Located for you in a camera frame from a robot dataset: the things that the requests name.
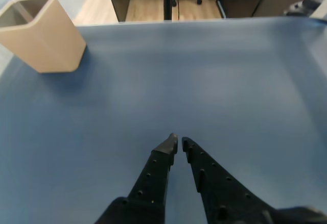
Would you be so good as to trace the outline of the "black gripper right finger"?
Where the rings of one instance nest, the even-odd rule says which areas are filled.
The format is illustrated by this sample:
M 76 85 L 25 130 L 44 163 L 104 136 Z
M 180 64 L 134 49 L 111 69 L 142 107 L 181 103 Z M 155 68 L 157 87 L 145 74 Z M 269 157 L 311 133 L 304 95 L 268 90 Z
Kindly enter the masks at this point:
M 208 223 L 277 223 L 275 209 L 250 192 L 199 144 L 183 137 L 182 149 Z

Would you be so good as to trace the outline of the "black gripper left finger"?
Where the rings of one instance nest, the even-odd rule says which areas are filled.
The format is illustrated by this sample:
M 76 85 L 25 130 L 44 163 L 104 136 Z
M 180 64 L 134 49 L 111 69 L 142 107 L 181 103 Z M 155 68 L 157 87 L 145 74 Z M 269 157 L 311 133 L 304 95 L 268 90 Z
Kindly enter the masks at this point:
M 172 133 L 152 150 L 127 197 L 116 198 L 96 223 L 164 223 L 168 178 L 178 137 Z

